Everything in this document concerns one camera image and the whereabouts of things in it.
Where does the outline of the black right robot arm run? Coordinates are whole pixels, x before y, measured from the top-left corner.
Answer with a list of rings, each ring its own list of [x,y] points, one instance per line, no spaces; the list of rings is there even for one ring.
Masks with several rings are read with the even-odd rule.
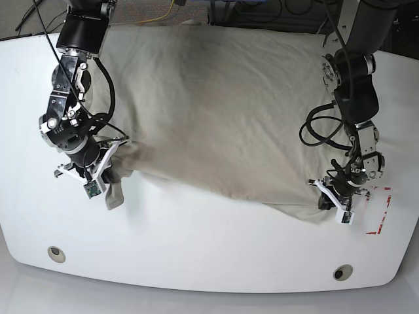
[[[116,107],[115,86],[99,59],[116,1],[68,1],[64,26],[50,45],[58,62],[46,113],[39,119],[42,138],[71,160],[55,177],[66,174],[81,182],[89,198],[106,191],[111,157],[128,136],[110,123]],[[91,87],[88,60],[94,60],[109,87],[110,105],[92,114],[85,97]]]

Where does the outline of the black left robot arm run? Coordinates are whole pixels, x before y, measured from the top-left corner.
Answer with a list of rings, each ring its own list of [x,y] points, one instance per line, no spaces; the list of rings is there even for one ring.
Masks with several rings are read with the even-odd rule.
[[[332,102],[312,109],[302,127],[316,139],[316,145],[327,144],[348,157],[343,166],[332,160],[327,176],[309,182],[321,192],[319,209],[336,208],[341,224],[351,224],[354,219],[353,195],[364,192],[364,184],[381,178],[384,171],[385,158],[376,149],[379,132],[371,120],[379,111],[373,86],[374,53],[386,39],[401,5],[402,1],[343,1],[334,18],[331,3],[323,2],[333,28],[322,59],[323,82]],[[345,131],[349,145],[332,140],[337,131],[324,137],[312,127],[313,121],[321,119],[320,112],[334,107],[341,115],[337,130]]]

